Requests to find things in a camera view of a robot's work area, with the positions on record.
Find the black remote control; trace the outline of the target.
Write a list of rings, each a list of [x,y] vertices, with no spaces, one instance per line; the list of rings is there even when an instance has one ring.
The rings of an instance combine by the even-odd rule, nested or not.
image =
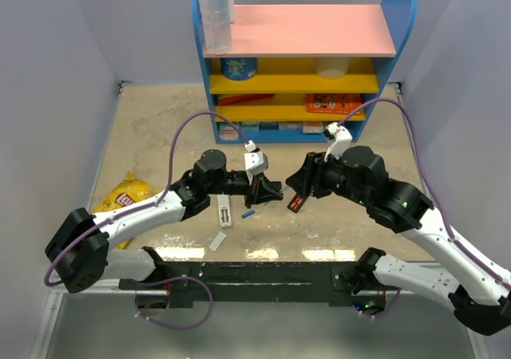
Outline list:
[[[295,194],[291,201],[289,202],[289,204],[287,205],[287,209],[293,212],[294,214],[297,214],[305,204],[306,200],[307,200],[306,196]]]

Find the white remote control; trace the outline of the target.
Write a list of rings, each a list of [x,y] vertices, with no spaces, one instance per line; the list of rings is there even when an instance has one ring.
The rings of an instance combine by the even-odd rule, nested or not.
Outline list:
[[[229,228],[232,226],[231,208],[228,195],[217,196],[217,207],[219,215],[219,224],[222,228]]]

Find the white battery cover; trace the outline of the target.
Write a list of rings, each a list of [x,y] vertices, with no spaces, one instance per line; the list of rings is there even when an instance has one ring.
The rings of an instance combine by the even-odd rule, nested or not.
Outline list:
[[[227,238],[227,235],[220,231],[217,236],[211,241],[209,245],[209,249],[211,251],[217,251],[217,249],[220,247],[221,243]]]

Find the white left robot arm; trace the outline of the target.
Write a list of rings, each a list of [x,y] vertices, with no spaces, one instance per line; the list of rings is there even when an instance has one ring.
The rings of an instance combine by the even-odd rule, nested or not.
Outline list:
[[[242,171],[227,169],[226,155],[209,149],[169,189],[114,211],[71,211],[45,248],[50,272],[71,294],[104,279],[132,279],[148,289],[160,287],[165,269],[150,248],[135,251],[119,245],[152,229],[190,219],[211,204],[212,195],[240,195],[246,208],[283,198],[279,181],[265,171],[267,156],[259,149],[244,156]]]

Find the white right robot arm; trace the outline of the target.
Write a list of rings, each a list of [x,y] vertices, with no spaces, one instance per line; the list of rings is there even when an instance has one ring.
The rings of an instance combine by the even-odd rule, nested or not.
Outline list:
[[[509,327],[509,270],[448,228],[440,210],[418,188],[390,178],[383,158],[371,148],[351,147],[338,159],[309,152],[286,184],[301,197],[335,194],[357,203],[377,224],[415,243],[442,267],[432,271],[369,248],[346,276],[355,293],[396,287],[438,302],[481,335]]]

